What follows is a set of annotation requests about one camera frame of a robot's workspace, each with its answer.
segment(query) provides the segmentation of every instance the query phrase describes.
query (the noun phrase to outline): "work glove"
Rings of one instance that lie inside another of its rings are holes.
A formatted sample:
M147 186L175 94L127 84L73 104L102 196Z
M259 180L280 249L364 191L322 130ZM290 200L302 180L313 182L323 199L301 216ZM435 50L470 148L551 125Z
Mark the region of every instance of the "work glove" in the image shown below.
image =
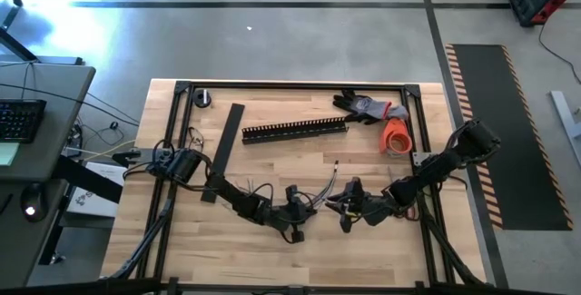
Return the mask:
M345 122L361 123L365 120L365 124L369 125L388 119L391 102L375 101L366 95L355 95L353 90L341 90L341 93L343 96L333 96L333 105L350 112L345 117Z

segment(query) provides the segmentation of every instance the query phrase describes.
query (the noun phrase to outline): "gray desk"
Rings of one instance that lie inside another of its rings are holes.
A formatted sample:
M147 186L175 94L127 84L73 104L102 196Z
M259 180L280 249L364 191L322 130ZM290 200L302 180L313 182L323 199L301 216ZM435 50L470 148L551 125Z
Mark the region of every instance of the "gray desk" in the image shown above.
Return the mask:
M23 85L26 64L0 67L0 83ZM92 67L34 64L28 71L26 87L83 100L93 80ZM20 98L21 90L0 87L0 98ZM46 100L44 119L30 144L21 144L9 167L0 167L0 202L12 193L4 213L0 214L0 288L26 284L47 234L57 217L66 182L51 180L46 187L50 206L47 217L37 223L28 222L20 211L20 193L30 181L49 181L66 136L79 112L79 103L48 94L25 92L25 98Z

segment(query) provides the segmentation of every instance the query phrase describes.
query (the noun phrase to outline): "orange object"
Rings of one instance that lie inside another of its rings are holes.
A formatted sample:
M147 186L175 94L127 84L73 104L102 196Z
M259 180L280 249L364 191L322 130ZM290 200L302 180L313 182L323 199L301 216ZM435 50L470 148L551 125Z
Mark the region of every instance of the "orange object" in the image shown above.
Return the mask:
M405 154L411 150L411 138L408 135L406 122L391 118L379 139L379 151Z

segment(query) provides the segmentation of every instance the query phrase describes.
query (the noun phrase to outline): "comb-like rail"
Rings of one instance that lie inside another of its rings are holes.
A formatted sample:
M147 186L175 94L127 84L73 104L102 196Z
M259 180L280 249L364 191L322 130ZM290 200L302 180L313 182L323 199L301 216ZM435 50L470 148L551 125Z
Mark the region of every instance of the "comb-like rail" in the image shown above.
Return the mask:
M294 123L276 123L242 128L244 144L267 143L320 136L330 133L345 133L345 117L314 119Z

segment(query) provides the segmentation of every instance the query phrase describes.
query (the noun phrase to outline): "computer mouse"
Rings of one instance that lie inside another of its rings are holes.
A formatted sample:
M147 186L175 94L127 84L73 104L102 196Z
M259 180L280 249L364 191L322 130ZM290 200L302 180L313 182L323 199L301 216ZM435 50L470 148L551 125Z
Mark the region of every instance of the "computer mouse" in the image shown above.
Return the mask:
M20 194L20 209L30 222L39 222L48 213L48 204L44 194L44 184L34 182L26 186Z

